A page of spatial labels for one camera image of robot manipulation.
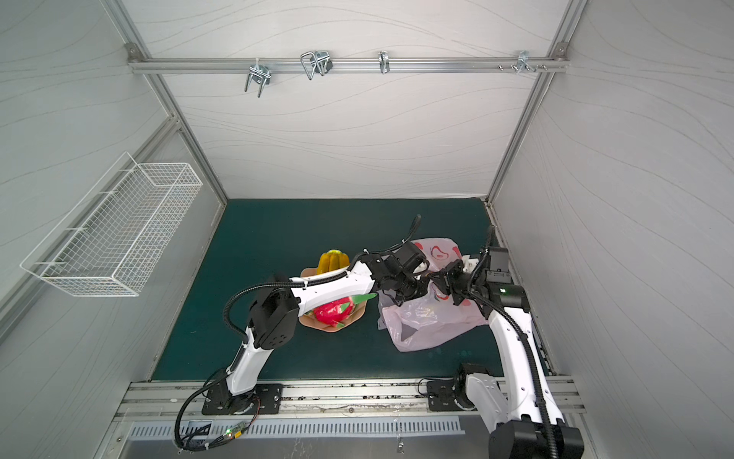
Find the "pink dragon fruit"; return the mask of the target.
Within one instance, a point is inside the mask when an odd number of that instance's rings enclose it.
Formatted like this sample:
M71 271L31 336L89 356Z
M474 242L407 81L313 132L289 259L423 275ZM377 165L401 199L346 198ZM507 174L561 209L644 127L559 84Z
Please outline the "pink dragon fruit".
M350 317L361 304L368 302L376 296L376 294L371 293L337 299L317 307L317 309L313 310L313 316L317 321L323 324L332 327L340 327L344 325L346 319L348 319L348 317Z

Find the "pink plastic bag peach print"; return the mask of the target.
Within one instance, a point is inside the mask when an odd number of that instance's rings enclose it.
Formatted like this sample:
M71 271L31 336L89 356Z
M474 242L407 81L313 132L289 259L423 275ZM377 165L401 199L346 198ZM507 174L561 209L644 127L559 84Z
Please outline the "pink plastic bag peach print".
M393 293L378 297L378 330L389 335L397 350L417 352L439 347L467 332L487 325L472 300L465 299L456 306L452 296L441 293L434 284L428 286L422 298L396 303Z

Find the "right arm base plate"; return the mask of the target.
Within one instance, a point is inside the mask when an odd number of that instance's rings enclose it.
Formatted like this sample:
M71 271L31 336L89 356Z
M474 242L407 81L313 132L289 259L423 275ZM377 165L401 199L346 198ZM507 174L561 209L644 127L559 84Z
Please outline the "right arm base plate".
M461 412L476 411L466 398L462 398L454 391L452 382L445 380L427 380L422 390L430 412Z

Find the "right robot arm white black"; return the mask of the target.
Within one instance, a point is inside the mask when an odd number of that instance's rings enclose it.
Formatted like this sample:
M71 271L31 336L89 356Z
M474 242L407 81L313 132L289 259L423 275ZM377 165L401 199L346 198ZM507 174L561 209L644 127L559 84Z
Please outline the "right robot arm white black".
M471 271L456 260L429 276L454 303L473 301L497 343L506 395L477 365L454 380L454 400L475 409L489 432L490 458L580 458L582 434L569 426L549 388L533 336L533 317L523 287L491 282L483 262Z

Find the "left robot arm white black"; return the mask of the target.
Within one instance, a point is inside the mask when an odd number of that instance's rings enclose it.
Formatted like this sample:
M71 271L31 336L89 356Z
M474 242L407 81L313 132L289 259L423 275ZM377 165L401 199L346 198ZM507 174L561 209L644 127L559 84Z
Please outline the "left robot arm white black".
M225 304L227 328L242 338L232 364L226 370L229 398L251 394L271 353L287 343L298 319L326 305L342 306L358 296L393 291L400 298L420 298L427 292L429 262L421 252L360 254L346 268L315 277L284 277L246 288ZM249 293L262 295L250 306L248 325L238 326L231 318L234 305Z

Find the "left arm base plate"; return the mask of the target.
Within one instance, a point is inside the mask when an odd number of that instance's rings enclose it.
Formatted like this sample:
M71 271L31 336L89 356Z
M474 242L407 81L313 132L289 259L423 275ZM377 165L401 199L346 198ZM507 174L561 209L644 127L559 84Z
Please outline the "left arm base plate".
M279 413L282 384L256 384L254 390L232 395L226 382L212 386L205 395L202 415L252 415Z

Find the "yellow banana bunch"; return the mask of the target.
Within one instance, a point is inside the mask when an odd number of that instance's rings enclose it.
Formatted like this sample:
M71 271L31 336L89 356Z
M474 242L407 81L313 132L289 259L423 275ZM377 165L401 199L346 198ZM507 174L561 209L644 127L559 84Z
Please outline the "yellow banana bunch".
M340 252L339 250L329 250L324 254L321 254L317 265L317 274L322 275L323 273L330 273L337 271L342 268L347 268L350 265L350 259L347 254Z

